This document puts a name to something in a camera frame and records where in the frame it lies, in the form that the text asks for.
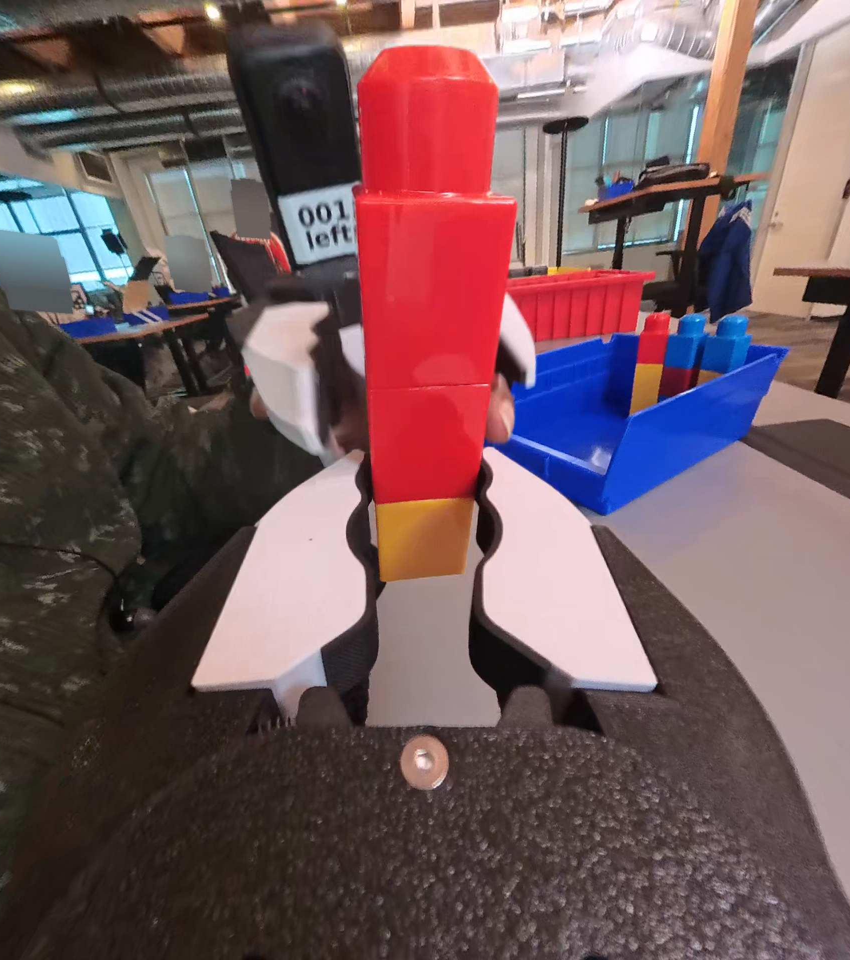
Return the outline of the wooden standing desk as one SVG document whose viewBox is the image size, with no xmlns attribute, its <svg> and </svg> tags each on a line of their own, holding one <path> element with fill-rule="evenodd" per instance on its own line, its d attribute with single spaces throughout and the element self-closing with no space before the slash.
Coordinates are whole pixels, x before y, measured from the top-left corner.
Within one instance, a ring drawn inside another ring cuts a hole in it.
<svg viewBox="0 0 850 960">
<path fill-rule="evenodd" d="M 611 270 L 623 270 L 623 248 L 627 224 L 635 217 L 662 211 L 671 203 L 689 201 L 690 208 L 685 230 L 683 252 L 695 249 L 701 234 L 707 198 L 729 199 L 740 188 L 751 183 L 768 180 L 768 173 L 714 174 L 702 179 L 688 179 L 633 189 L 617 197 L 589 199 L 578 213 L 588 216 L 589 224 L 614 222 L 616 224 L 615 243 L 611 260 Z"/>
</svg>

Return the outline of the blue topped block tower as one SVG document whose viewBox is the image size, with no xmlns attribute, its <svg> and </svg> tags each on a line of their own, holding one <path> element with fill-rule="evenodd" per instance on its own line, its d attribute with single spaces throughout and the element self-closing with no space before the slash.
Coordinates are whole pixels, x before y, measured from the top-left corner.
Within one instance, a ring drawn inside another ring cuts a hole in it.
<svg viewBox="0 0 850 960">
<path fill-rule="evenodd" d="M 727 315 L 719 320 L 714 333 L 703 339 L 695 381 L 697 386 L 744 365 L 751 345 L 748 323 L 743 314 Z"/>
</svg>

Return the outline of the person's left hand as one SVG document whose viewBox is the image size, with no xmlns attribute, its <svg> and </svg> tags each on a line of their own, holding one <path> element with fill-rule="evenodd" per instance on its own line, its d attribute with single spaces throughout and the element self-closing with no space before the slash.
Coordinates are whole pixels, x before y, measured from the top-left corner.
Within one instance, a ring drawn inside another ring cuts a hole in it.
<svg viewBox="0 0 850 960">
<path fill-rule="evenodd" d="M 511 385 L 496 373 L 489 396 L 485 441 L 493 446 L 507 443 L 515 425 L 515 405 Z"/>
</svg>

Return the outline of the wooden table with black legs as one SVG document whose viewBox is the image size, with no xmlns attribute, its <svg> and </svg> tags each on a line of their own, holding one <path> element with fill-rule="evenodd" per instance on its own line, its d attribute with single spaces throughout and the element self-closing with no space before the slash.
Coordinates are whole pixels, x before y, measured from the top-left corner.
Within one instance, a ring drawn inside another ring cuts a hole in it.
<svg viewBox="0 0 850 960">
<path fill-rule="evenodd" d="M 777 278 L 802 277 L 806 281 L 802 297 L 806 304 L 822 303 L 844 308 L 815 384 L 815 393 L 837 399 L 850 366 L 850 267 L 777 267 L 773 275 Z"/>
</svg>

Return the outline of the red and yellow block tower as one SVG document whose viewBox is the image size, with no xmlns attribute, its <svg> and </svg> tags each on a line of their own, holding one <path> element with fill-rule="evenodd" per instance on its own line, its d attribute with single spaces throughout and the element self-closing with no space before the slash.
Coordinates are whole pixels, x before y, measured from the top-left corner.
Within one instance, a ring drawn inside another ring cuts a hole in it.
<svg viewBox="0 0 850 960">
<path fill-rule="evenodd" d="M 670 335 L 669 313 L 657 311 L 647 316 L 635 340 L 635 359 L 628 389 L 630 416 L 659 401 Z"/>
</svg>

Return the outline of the black floor lamp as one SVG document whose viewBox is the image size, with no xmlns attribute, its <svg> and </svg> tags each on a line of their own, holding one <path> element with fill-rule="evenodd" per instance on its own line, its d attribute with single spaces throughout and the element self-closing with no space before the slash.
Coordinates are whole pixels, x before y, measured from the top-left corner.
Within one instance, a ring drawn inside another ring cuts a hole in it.
<svg viewBox="0 0 850 960">
<path fill-rule="evenodd" d="M 567 179 L 568 179 L 568 154 L 569 154 L 569 141 L 571 136 L 578 132 L 579 130 L 584 129 L 589 123 L 589 119 L 586 116 L 581 115 L 572 115 L 562 118 L 556 118 L 551 121 L 548 121 L 543 126 L 543 133 L 551 138 L 558 139 L 559 154 L 558 154 L 558 174 L 556 177 L 556 186 L 557 186 L 557 207 L 554 215 L 554 226 L 555 226 L 555 244 L 554 244 L 554 257 L 553 264 L 551 267 L 554 271 L 562 267 L 563 259 L 563 242 L 564 242 L 564 224 L 565 224 L 565 206 L 566 206 L 566 189 L 567 189 Z"/>
</svg>

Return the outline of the blue jacket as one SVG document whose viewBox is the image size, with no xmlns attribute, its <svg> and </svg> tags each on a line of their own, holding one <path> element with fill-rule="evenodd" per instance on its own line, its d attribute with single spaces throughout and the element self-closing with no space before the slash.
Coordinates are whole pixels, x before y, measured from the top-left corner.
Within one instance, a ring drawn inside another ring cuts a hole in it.
<svg viewBox="0 0 850 960">
<path fill-rule="evenodd" d="M 698 248 L 695 310 L 712 324 L 752 303 L 752 212 L 749 198 L 728 203 Z"/>
</svg>

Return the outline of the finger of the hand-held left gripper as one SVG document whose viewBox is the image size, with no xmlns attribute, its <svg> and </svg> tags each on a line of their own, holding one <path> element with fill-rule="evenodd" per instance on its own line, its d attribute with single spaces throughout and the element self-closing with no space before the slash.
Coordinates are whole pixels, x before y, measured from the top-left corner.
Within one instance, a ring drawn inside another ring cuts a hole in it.
<svg viewBox="0 0 850 960">
<path fill-rule="evenodd" d="M 275 429 L 314 457 L 333 457 L 321 432 L 319 377 L 312 352 L 315 326 L 329 317 L 325 301 L 264 306 L 243 343 L 243 360 L 253 388 Z"/>
<path fill-rule="evenodd" d="M 518 384 L 531 389 L 536 382 L 536 346 L 524 315 L 508 293 L 504 295 L 499 343 L 496 353 L 496 374 L 509 387 Z"/>
</svg>

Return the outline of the white door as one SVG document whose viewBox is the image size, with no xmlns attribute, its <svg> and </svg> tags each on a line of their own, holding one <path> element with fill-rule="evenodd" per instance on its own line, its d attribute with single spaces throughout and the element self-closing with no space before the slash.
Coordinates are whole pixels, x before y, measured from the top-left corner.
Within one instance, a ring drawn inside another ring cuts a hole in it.
<svg viewBox="0 0 850 960">
<path fill-rule="evenodd" d="M 849 177 L 850 40 L 836 30 L 805 44 L 771 169 L 753 256 L 758 286 L 774 270 L 825 258 Z"/>
</svg>

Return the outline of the blue plastic bin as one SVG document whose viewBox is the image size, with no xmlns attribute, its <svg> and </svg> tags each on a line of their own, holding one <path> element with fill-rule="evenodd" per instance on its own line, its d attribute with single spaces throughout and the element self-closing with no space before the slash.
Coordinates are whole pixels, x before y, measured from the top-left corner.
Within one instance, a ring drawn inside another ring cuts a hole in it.
<svg viewBox="0 0 850 960">
<path fill-rule="evenodd" d="M 534 386 L 513 388 L 515 426 L 501 446 L 602 516 L 741 440 L 788 353 L 754 344 L 735 371 L 630 414 L 638 341 L 616 333 L 538 354 Z"/>
</svg>

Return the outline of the blue and red block tower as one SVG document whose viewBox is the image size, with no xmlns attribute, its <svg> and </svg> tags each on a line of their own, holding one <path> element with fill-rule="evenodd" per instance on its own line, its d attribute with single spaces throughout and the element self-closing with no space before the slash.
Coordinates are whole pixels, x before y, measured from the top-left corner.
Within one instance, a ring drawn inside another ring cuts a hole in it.
<svg viewBox="0 0 850 960">
<path fill-rule="evenodd" d="M 677 331 L 669 335 L 659 381 L 659 402 L 695 388 L 706 325 L 703 314 L 688 314 L 679 320 Z"/>
</svg>

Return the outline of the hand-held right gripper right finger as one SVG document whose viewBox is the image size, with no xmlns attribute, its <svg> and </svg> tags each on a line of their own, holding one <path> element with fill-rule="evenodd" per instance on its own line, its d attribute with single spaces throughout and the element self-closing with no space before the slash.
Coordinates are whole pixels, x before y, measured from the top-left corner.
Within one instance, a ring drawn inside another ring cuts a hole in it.
<svg viewBox="0 0 850 960">
<path fill-rule="evenodd" d="M 473 636 L 485 632 L 573 689 L 655 690 L 586 516 L 495 448 L 483 452 L 477 506 Z"/>
</svg>

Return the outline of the wooden post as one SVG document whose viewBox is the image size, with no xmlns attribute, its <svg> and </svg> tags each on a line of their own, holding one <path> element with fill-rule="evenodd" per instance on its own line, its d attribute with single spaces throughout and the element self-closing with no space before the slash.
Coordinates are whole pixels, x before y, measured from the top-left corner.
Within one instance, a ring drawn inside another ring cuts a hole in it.
<svg viewBox="0 0 850 960">
<path fill-rule="evenodd" d="M 696 154 L 715 175 L 726 172 L 758 6 L 758 1 L 721 5 Z"/>
</svg>

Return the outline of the red mega block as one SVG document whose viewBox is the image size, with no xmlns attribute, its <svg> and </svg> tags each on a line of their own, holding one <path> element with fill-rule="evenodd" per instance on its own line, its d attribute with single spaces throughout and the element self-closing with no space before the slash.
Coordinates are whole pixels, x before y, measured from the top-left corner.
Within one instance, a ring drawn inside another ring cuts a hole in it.
<svg viewBox="0 0 850 960">
<path fill-rule="evenodd" d="M 488 384 L 370 390 L 376 503 L 472 499 L 489 399 Z"/>
<path fill-rule="evenodd" d="M 499 90 L 454 47 L 389 47 L 358 84 L 371 393 L 488 383 L 517 216 L 491 189 Z"/>
</svg>

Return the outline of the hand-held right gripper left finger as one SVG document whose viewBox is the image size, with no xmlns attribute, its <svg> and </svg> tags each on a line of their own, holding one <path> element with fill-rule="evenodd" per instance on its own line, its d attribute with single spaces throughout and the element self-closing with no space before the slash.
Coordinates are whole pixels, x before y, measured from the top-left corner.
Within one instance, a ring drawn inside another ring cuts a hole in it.
<svg viewBox="0 0 850 960">
<path fill-rule="evenodd" d="M 379 654 L 378 561 L 368 470 L 353 452 L 293 489 L 257 523 L 191 686 L 268 690 L 293 719 L 327 687 L 350 718 L 368 716 Z"/>
</svg>

